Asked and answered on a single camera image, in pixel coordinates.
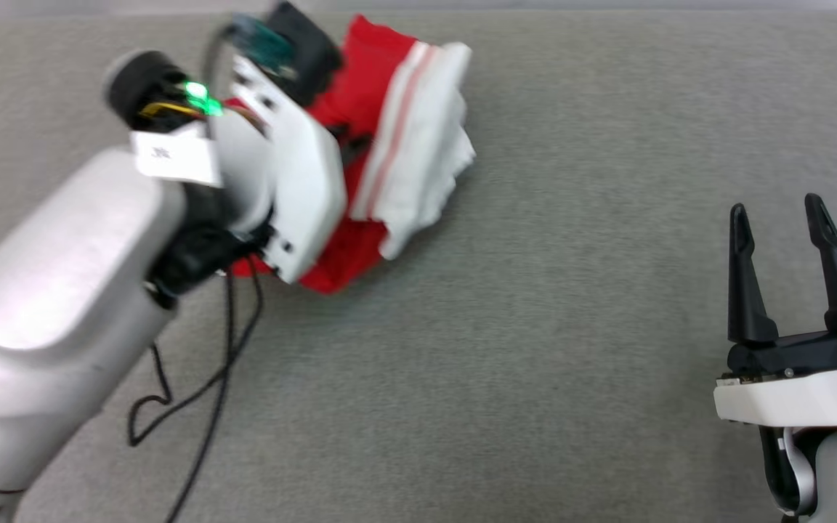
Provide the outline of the grey fabric sofa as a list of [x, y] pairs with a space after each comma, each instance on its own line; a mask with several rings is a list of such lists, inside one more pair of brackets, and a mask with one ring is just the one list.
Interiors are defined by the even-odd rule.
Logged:
[[474, 50], [474, 168], [345, 291], [264, 279], [179, 523], [778, 523], [712, 401], [729, 211], [780, 333], [823, 330], [837, 11], [368, 19]]

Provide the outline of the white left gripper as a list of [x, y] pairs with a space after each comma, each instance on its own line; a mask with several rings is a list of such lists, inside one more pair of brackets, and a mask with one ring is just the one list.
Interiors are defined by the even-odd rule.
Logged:
[[338, 142], [246, 57], [233, 59], [233, 96], [259, 119], [232, 114], [232, 208], [235, 228], [263, 223], [266, 265], [292, 283], [312, 268], [345, 211]]

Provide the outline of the red white basketball jersey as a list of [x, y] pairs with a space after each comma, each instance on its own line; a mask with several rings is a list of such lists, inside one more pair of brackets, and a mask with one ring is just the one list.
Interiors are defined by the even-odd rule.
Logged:
[[339, 47], [343, 64], [305, 110], [338, 143], [347, 205], [303, 287], [336, 293], [441, 218], [474, 163], [461, 86], [472, 50], [430, 44], [362, 14]]

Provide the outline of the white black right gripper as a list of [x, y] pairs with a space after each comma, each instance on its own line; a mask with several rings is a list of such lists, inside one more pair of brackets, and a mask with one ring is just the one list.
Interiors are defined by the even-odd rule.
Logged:
[[768, 317], [753, 263], [755, 241], [743, 204], [729, 215], [728, 372], [713, 391], [723, 420], [768, 427], [837, 426], [837, 227], [817, 193], [804, 198], [820, 252], [827, 331], [780, 336]]

